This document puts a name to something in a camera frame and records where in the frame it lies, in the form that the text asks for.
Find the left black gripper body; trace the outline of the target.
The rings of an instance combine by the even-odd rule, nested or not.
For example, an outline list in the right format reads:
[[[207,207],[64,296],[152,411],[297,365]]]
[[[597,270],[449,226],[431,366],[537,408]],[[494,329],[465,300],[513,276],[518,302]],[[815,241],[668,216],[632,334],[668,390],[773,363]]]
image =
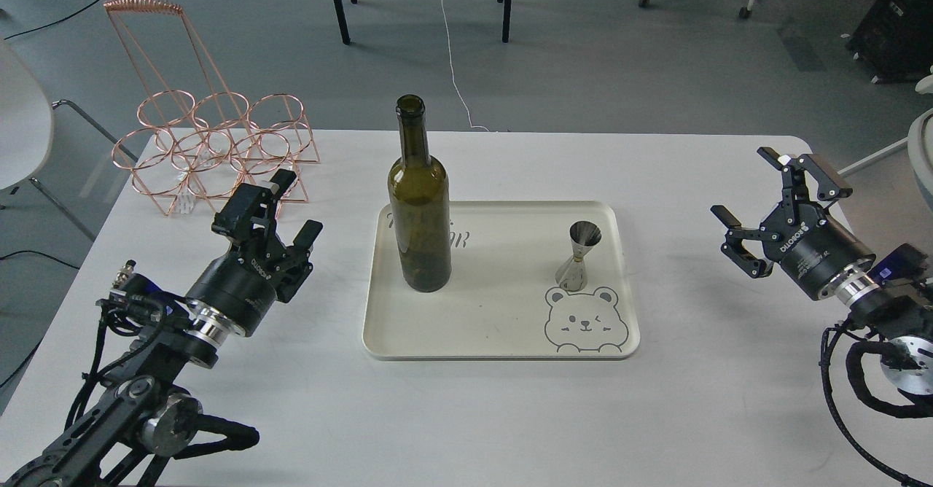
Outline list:
[[[219,312],[237,335],[250,337],[274,302],[289,303],[313,270],[312,264],[281,265],[284,250],[229,250],[208,265],[184,301]]]

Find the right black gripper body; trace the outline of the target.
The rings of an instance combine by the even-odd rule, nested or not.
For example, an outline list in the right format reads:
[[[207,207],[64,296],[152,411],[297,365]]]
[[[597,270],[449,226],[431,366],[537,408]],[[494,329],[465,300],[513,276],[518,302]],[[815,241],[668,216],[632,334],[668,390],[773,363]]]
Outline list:
[[[766,261],[757,271],[760,277],[780,265],[807,297],[819,300],[829,297],[831,280],[844,269],[868,269],[876,261],[876,254],[819,204],[800,204],[797,217],[790,224],[779,203],[761,222]]]

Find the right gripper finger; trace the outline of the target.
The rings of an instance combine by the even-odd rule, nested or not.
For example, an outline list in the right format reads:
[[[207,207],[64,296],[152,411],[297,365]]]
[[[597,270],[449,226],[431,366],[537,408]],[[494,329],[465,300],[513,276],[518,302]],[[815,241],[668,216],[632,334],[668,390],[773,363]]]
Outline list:
[[[764,278],[772,274],[773,262],[755,257],[743,245],[746,240],[767,241],[767,233],[760,229],[742,227],[732,212],[723,205],[713,205],[710,211],[727,229],[724,242],[721,244],[721,252],[751,278]]]
[[[812,202],[806,176],[816,182],[819,201],[833,204],[853,194],[852,186],[819,155],[780,155],[767,146],[757,148],[757,154],[781,172],[782,195],[778,207],[783,211],[784,218],[799,218],[800,206]]]

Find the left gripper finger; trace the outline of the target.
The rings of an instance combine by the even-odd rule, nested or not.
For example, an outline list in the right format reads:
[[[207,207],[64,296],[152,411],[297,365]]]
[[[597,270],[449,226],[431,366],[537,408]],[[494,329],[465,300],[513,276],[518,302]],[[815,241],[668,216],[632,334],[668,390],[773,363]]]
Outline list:
[[[284,250],[281,265],[309,265],[314,241],[316,241],[323,228],[322,222],[307,220],[294,237],[293,244],[287,246],[286,250]]]
[[[290,169],[278,169],[267,185],[239,184],[214,215],[212,232],[230,242],[230,252],[256,247],[260,252],[284,250],[276,233],[278,203],[296,180]]]

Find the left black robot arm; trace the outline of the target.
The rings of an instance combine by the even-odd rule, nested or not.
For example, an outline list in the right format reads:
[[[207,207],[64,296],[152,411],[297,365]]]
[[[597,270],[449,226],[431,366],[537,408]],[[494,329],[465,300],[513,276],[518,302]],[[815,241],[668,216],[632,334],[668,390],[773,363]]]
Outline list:
[[[276,234],[278,204],[296,178],[279,169],[267,184],[235,189],[212,224],[229,251],[185,295],[157,287],[127,261],[98,301],[98,345],[66,429],[7,485],[117,486],[149,459],[138,484],[153,486],[172,460],[259,443],[256,428],[204,414],[176,377],[188,364],[213,367],[228,335],[253,335],[271,306],[289,302],[312,272],[323,225],[308,220],[290,246]]]

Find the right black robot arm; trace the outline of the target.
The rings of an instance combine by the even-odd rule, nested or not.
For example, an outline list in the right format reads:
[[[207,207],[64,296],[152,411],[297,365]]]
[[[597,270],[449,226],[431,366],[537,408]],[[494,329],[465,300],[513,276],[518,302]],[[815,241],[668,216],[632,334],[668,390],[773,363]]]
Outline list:
[[[724,206],[711,211],[726,227],[721,252],[751,278],[779,265],[810,299],[839,298],[847,317],[821,337],[824,397],[840,433],[867,463],[903,486],[921,481],[894,470],[860,446],[833,400],[831,358],[843,335],[852,338],[846,375],[856,398],[893,418],[931,417],[931,276],[927,255],[908,243],[877,260],[830,207],[852,187],[818,155],[757,154],[781,174],[781,198],[756,228]]]

